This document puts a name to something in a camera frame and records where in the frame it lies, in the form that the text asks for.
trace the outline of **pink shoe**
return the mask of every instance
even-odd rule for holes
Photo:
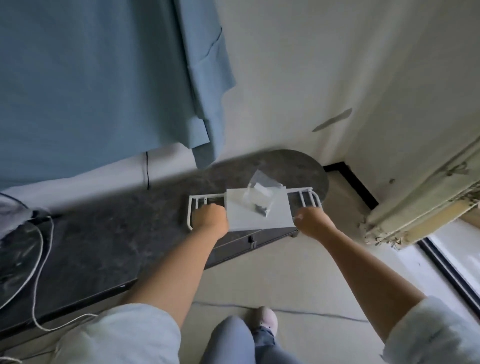
[[[269,329],[273,336],[276,336],[278,331],[278,319],[272,309],[265,306],[259,307],[257,308],[255,317],[256,327],[263,326],[264,328]]]

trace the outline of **person's right hand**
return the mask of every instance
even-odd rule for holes
[[[319,207],[302,207],[293,222],[298,230],[314,239],[321,239],[323,233],[336,229],[328,215]]]
[[[228,232],[227,212],[220,205],[203,205],[193,212],[192,225],[193,231],[209,230],[218,240]]]

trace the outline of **jeans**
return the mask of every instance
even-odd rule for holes
[[[243,320],[230,316],[213,330],[200,364],[301,364],[282,350],[271,331],[250,332]]]

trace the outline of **person's left hand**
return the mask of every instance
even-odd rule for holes
[[[194,210],[192,216],[193,231],[207,229],[218,240],[228,232],[227,212],[223,206],[203,205]]]

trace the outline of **sleeve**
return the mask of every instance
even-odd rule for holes
[[[428,297],[392,329],[383,358],[391,364],[480,364],[479,328]]]
[[[142,303],[114,307],[68,332],[54,364],[179,364],[180,329],[165,311]]]

